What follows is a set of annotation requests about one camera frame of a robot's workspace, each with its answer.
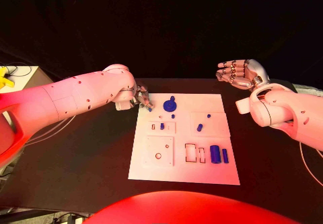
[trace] robotic hand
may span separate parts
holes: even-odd
[[[32,135],[48,125],[115,102],[117,110],[134,104],[153,108],[147,88],[137,85],[121,64],[49,85],[0,94],[0,167],[19,153]],[[3,112],[10,115],[11,129]]]
[[[264,67],[252,59],[228,61],[218,67],[218,80],[252,92],[235,102],[239,113],[251,113],[261,127],[283,130],[293,139],[323,151],[323,98],[271,84]]]

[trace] black backdrop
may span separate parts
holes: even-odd
[[[0,61],[55,80],[125,64],[135,77],[215,78],[254,58],[271,78],[323,87],[321,12],[310,1],[1,1]]]

